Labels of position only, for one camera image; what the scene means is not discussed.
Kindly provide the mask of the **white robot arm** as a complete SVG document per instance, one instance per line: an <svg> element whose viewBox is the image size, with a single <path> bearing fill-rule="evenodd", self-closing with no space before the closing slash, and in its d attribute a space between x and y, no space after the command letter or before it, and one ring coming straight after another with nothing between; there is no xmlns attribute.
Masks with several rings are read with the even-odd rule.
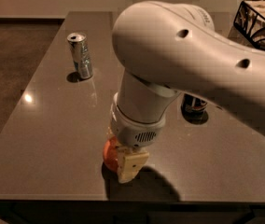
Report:
<svg viewBox="0 0 265 224"><path fill-rule="evenodd" d="M265 136L265 51L217 34L204 9L136 3L117 18L112 44L124 67L110 111L119 182L133 180L145 165L146 147L181 92L223 108Z"/></svg>

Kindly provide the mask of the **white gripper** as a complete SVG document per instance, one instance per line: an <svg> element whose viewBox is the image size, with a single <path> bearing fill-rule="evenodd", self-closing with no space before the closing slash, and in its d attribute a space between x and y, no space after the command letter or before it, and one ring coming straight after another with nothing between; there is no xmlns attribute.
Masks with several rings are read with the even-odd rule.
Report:
<svg viewBox="0 0 265 224"><path fill-rule="evenodd" d="M165 116L151 124L145 124L128 119L117 105L118 95L115 94L110 109L110 127L107 128L107 139L115 139L126 146L117 150L119 183L132 181L144 167L149 152L144 148L153 144L165 125Z"/></svg>

